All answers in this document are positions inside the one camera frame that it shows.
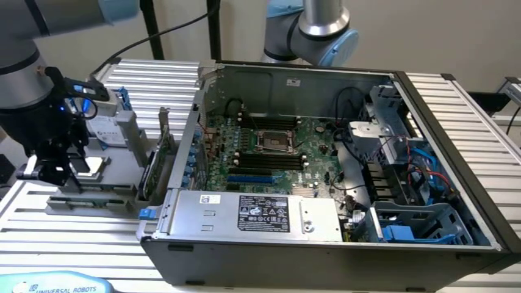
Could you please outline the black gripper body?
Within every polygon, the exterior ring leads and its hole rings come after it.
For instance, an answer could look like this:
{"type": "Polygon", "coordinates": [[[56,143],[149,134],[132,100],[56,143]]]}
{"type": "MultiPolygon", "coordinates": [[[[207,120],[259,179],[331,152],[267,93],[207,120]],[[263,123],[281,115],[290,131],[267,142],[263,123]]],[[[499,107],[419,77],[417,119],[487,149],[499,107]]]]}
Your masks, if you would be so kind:
{"type": "Polygon", "coordinates": [[[85,156],[88,131],[84,119],[70,112],[64,98],[46,97],[17,109],[1,109],[1,128],[24,147],[26,156],[62,159],[85,156]]]}

